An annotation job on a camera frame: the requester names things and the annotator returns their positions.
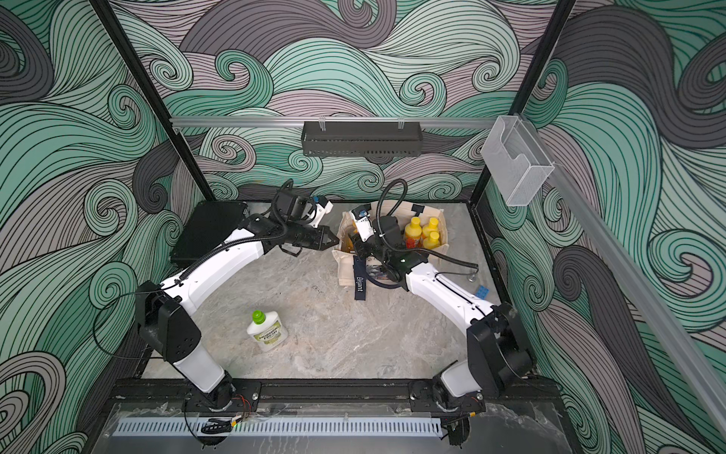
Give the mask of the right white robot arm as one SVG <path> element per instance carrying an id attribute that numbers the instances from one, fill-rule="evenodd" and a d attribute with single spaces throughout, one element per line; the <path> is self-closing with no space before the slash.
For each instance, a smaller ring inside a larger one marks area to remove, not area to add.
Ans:
<path id="1" fill-rule="evenodd" d="M 467 358 L 444 369 L 436 378 L 439 400 L 480 393 L 499 397 L 535 365 L 531 343 L 513 306 L 491 303 L 465 291 L 430 261 L 431 251 L 393 249 L 378 235 L 351 235 L 358 257 L 373 257 L 400 288 L 426 300 L 466 337 Z"/>

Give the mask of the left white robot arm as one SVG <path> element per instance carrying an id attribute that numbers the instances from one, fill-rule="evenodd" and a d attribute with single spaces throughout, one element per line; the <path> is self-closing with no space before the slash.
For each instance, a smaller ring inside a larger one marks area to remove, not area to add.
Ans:
<path id="1" fill-rule="evenodd" d="M 147 281 L 139 287 L 134 310 L 138 333 L 210 407 L 221 409 L 233 399 L 234 384 L 202 344 L 202 331 L 193 315 L 237 272 L 276 247 L 287 244 L 300 250 L 325 251 L 339 243 L 327 225 L 313 227 L 251 215 L 179 274 L 161 284 Z"/>

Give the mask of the large orange soap bottle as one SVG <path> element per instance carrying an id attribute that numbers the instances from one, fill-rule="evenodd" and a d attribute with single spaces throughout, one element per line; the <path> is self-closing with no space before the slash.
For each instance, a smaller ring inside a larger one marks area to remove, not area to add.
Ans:
<path id="1" fill-rule="evenodd" d="M 342 251 L 344 253 L 354 253 L 355 252 L 355 246 L 354 246 L 354 242 L 352 240 L 352 236 L 356 235 L 357 233 L 358 233 L 358 231 L 357 231 L 357 227 L 355 226 L 355 223 L 351 223 L 350 225 L 348 225 L 342 229 L 340 251 Z"/>

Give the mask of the cream canvas shopping bag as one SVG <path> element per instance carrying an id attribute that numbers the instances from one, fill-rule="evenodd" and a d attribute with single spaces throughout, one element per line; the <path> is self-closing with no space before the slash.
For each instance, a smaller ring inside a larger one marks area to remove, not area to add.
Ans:
<path id="1" fill-rule="evenodd" d="M 376 209 L 378 202 L 372 202 L 370 205 L 372 206 L 371 211 L 371 223 L 374 225 L 374 210 Z M 387 215 L 389 213 L 389 210 L 393 208 L 395 204 L 395 201 L 387 200 L 383 202 L 382 205 L 382 215 Z M 341 245 L 341 237 L 342 237 L 342 229 L 351 223 L 354 223 L 353 217 L 351 215 L 351 210 L 357 207 L 358 205 L 353 205 L 353 208 L 351 207 L 344 207 L 342 208 L 342 214 L 341 214 L 341 221 L 340 225 L 338 225 L 337 230 L 337 237 L 340 239 L 340 244 L 338 246 L 334 247 L 333 250 L 333 257 L 338 263 L 338 283 L 343 287 L 349 287 L 349 286 L 355 286 L 357 285 L 357 278 L 355 276 L 355 269 L 354 269 L 354 257 L 357 255 L 355 253 L 344 253 L 340 251 L 340 245 Z M 449 236 L 447 232 L 446 227 L 446 220 L 444 217 L 444 210 L 435 208 L 433 206 L 423 205 L 423 204 L 414 204 L 413 202 L 402 202 L 402 204 L 396 209 L 396 211 L 392 214 L 392 216 L 395 216 L 397 218 L 397 221 L 399 223 L 399 226 L 404 230 L 407 224 L 410 223 L 410 220 L 413 217 L 419 217 L 421 219 L 421 225 L 422 227 L 427 224 L 428 220 L 431 217 L 436 217 L 440 221 L 440 234 L 441 234 L 441 240 L 442 245 L 435 249 L 434 251 L 440 252 L 440 253 L 447 253 L 449 249 Z M 440 265 L 442 262 L 442 259 L 439 259 L 438 257 L 429 257 L 429 261 L 433 265 Z M 375 270 L 375 273 L 372 271 L 369 271 L 369 273 L 374 277 L 374 279 L 381 281 L 385 284 L 391 284 L 391 280 L 389 280 L 387 277 L 384 277 L 385 274 L 382 274 L 379 268 Z"/>

